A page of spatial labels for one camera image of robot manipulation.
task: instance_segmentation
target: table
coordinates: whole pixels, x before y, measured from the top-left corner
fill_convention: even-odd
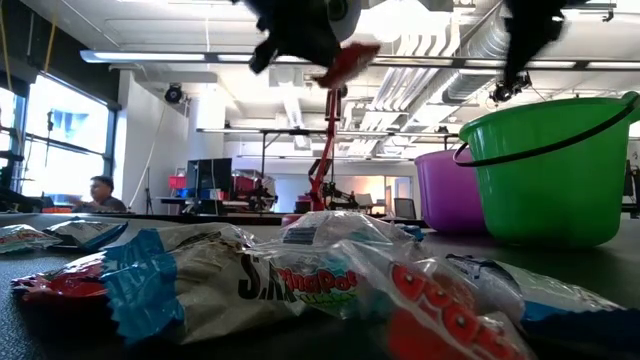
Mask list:
[[[497,248],[488,238],[445,237],[433,232],[427,233],[425,241],[432,245],[436,255],[456,253],[491,257],[584,286],[621,305],[640,307],[638,234],[640,221],[623,220],[614,240],[598,248],[580,251]],[[0,257],[0,358],[386,358],[375,337],[380,328],[360,321],[334,320],[321,314],[187,346],[155,341],[127,349],[114,335],[113,323],[100,312],[99,306],[81,310],[86,314],[82,319],[84,323],[58,319],[53,327],[51,319],[43,320],[44,316],[34,309],[20,311],[9,293],[10,279],[55,269],[80,256],[46,251]],[[96,321],[102,330],[90,321]],[[358,352],[349,352],[353,348],[358,348]]]

